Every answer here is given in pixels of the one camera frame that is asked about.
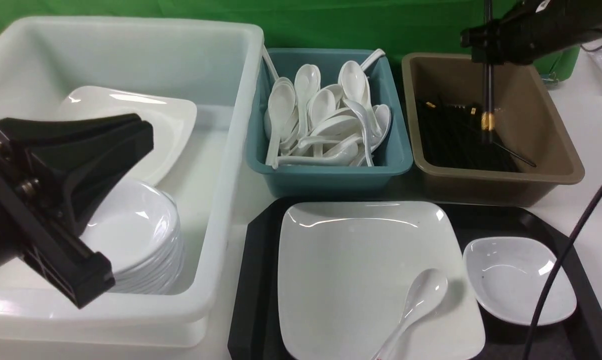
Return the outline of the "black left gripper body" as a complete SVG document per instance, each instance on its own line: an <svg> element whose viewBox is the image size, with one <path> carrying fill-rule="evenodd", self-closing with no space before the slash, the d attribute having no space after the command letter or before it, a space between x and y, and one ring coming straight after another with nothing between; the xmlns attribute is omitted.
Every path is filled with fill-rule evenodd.
<svg viewBox="0 0 602 360"><path fill-rule="evenodd" d="M138 114L0 120L0 267L20 259L82 309L116 283L80 239L112 189L154 149Z"/></svg>

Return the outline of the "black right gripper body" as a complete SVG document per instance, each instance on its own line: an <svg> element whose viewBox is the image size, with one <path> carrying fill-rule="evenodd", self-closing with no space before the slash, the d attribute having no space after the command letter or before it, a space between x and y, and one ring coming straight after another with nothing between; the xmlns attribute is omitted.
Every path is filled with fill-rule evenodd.
<svg viewBox="0 0 602 360"><path fill-rule="evenodd" d="M501 18L466 28L461 48L474 63L527 66L602 39L602 0L521 0Z"/></svg>

